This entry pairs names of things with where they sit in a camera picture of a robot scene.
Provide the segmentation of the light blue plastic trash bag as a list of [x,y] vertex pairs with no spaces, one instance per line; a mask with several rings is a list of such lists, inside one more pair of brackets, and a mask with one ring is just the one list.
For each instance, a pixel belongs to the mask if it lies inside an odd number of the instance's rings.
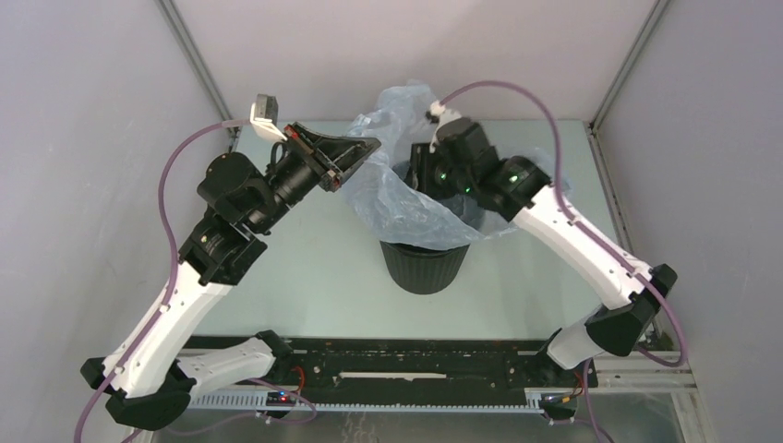
[[[374,111],[354,120],[349,135],[377,138],[381,146],[344,185],[344,198],[381,242],[447,250],[515,231],[512,223],[484,209],[482,226],[471,228],[440,203],[449,198],[430,198],[406,184],[411,145],[430,143],[435,130],[426,118],[434,101],[445,106],[448,102],[438,100],[429,85],[409,82],[384,90]],[[568,195],[570,185],[562,177],[559,155],[518,149],[504,157],[494,147],[502,159],[525,156],[533,161],[554,178],[564,197]]]

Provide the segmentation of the black ribbed trash bin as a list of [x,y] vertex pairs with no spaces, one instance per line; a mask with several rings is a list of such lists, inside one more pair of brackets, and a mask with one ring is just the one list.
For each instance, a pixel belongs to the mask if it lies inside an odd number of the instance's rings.
[[[472,199],[457,195],[440,203],[471,228],[480,228],[484,222],[484,211]],[[433,250],[405,244],[379,244],[392,280],[403,290],[419,295],[447,288],[456,278],[470,247]]]

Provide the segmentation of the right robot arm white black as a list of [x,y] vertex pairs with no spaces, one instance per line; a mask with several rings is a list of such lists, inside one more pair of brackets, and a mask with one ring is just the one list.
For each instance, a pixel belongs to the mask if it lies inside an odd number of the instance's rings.
[[440,124],[430,143],[413,145],[405,181],[431,198],[463,196],[499,214],[547,245],[596,291],[600,307],[556,331],[536,362],[550,386],[563,384],[589,358],[636,350],[678,279],[671,266],[653,267],[596,230],[533,161],[500,158],[470,118]]

